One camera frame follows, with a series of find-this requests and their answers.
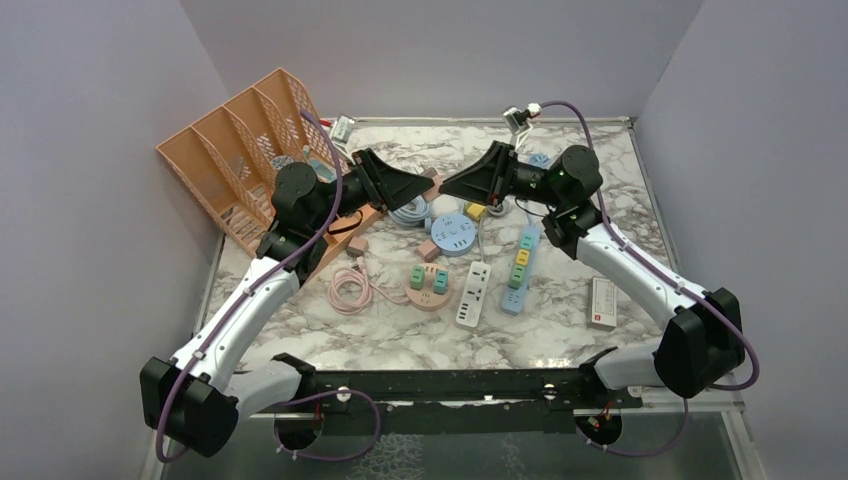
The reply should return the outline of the pink round power socket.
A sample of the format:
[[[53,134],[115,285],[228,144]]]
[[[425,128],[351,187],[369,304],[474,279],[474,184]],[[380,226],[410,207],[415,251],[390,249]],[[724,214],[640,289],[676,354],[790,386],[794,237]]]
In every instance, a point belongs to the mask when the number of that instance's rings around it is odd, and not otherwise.
[[[415,265],[422,265],[426,270],[426,278],[422,290],[413,290],[409,287],[410,272]],[[408,273],[408,280],[405,286],[406,299],[414,308],[421,311],[432,312],[447,306],[451,300],[453,286],[448,267],[437,263],[419,263],[415,265],[410,268]],[[437,269],[446,270],[449,273],[449,289],[444,295],[437,295],[432,291],[433,278]]]

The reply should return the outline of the blue power strip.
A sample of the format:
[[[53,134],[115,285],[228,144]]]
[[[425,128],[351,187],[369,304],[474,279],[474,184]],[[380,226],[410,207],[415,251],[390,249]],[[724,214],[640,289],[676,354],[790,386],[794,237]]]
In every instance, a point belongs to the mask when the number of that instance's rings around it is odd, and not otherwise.
[[[505,314],[517,316],[523,310],[540,236],[540,229],[532,225],[525,226],[519,236],[500,304]]]

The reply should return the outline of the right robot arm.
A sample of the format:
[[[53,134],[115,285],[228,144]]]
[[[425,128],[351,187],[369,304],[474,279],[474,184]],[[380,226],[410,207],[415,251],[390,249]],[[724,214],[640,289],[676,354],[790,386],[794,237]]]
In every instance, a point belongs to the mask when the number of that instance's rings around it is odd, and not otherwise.
[[[662,329],[660,339],[614,348],[584,362],[579,398],[600,407],[617,390],[665,387],[690,399],[752,354],[741,331],[741,309],[725,288],[709,291],[648,256],[606,219],[591,195],[603,183],[595,152],[566,148],[547,168],[518,160],[512,145],[495,141],[480,160],[443,181],[440,191],[494,206],[508,196],[548,207],[543,231],[554,247],[600,273]]]

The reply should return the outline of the teal plug adapter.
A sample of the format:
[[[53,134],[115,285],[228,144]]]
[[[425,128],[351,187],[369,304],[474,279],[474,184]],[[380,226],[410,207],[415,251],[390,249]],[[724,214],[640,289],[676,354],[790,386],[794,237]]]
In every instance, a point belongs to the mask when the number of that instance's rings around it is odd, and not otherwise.
[[[444,295],[449,289],[449,273],[446,270],[437,269],[433,278],[432,291],[437,295]]]
[[[532,251],[536,246],[538,238],[535,235],[523,234],[519,242],[519,248],[527,251]]]

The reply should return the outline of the white power strip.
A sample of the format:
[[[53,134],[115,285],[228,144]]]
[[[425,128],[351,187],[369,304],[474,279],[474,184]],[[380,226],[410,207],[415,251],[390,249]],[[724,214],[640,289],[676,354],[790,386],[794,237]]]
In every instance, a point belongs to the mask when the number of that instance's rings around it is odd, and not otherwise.
[[[458,327],[474,329],[478,326],[484,310],[490,276],[489,264],[480,261],[471,263],[455,315],[455,324]]]

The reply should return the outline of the green plug adapter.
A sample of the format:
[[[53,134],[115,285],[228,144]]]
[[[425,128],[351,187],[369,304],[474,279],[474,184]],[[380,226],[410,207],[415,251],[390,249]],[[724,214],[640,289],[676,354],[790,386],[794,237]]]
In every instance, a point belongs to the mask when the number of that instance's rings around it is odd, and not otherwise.
[[[422,290],[424,288],[425,278],[425,268],[422,265],[413,266],[409,277],[409,287],[413,290]]]
[[[527,268],[522,268],[521,266],[514,264],[508,277],[508,287],[511,289],[521,288],[525,282],[526,270]]]

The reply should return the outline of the pink plug adapter left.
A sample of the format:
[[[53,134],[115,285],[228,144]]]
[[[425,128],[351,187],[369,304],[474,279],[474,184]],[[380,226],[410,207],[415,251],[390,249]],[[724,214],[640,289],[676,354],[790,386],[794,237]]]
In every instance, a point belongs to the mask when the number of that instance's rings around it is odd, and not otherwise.
[[[369,248],[369,242],[362,236],[353,236],[346,246],[346,253],[352,257],[364,256]]]

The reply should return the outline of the black mounting rail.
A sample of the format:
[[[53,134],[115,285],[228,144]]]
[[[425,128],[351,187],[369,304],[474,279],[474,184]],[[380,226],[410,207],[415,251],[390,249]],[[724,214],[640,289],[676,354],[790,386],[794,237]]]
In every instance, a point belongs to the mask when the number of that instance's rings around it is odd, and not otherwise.
[[[315,393],[321,399],[264,411],[285,433],[572,434],[577,415],[643,405],[627,390],[594,385],[576,368],[319,371],[297,395]]]

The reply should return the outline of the yellow plug adapter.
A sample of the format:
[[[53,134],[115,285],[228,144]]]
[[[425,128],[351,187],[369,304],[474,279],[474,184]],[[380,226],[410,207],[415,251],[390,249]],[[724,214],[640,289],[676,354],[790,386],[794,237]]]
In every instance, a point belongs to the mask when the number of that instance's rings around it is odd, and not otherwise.
[[[529,260],[531,258],[531,251],[527,249],[520,248],[515,255],[514,263],[517,266],[521,266],[522,268],[526,268],[529,264]]]
[[[487,213],[487,207],[477,203],[467,203],[464,207],[464,213],[474,222],[480,222]]]

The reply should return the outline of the small white red box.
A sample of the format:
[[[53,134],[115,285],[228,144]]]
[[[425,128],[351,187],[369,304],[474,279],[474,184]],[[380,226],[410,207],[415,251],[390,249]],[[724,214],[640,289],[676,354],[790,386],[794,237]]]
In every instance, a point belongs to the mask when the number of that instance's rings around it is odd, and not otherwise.
[[[611,331],[617,325],[617,287],[608,279],[593,277],[590,285],[588,325]]]

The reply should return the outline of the orange plastic file rack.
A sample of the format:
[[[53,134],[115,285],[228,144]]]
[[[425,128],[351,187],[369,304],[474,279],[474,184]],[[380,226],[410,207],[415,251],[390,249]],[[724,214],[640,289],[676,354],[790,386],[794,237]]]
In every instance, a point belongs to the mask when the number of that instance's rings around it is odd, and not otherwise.
[[[319,128],[302,120],[316,111],[302,84],[278,68],[161,143],[157,151],[228,239],[253,256],[271,225],[270,160],[287,155],[323,180],[333,177]]]

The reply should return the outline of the blue round power socket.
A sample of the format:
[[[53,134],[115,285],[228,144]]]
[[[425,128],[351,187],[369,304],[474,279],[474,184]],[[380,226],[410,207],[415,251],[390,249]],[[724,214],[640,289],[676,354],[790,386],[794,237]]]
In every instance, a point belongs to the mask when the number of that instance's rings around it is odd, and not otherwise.
[[[477,228],[473,220],[461,213],[436,218],[430,228],[430,239],[448,257],[469,253],[475,246]]]

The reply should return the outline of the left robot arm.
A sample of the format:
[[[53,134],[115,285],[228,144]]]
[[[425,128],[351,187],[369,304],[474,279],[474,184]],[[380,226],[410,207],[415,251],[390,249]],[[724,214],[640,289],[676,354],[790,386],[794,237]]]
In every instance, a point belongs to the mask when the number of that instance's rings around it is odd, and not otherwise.
[[[274,179],[275,216],[241,284],[213,318],[169,359],[150,358],[140,372],[145,423],[155,431],[159,461],[177,460],[171,439],[204,457],[219,452],[238,422],[275,404],[290,410],[313,401],[313,369],[277,356],[246,374],[237,364],[273,314],[318,269],[330,225],[370,205],[396,210],[433,187],[427,176],[389,166],[372,150],[355,152],[333,182],[306,162],[283,166]]]

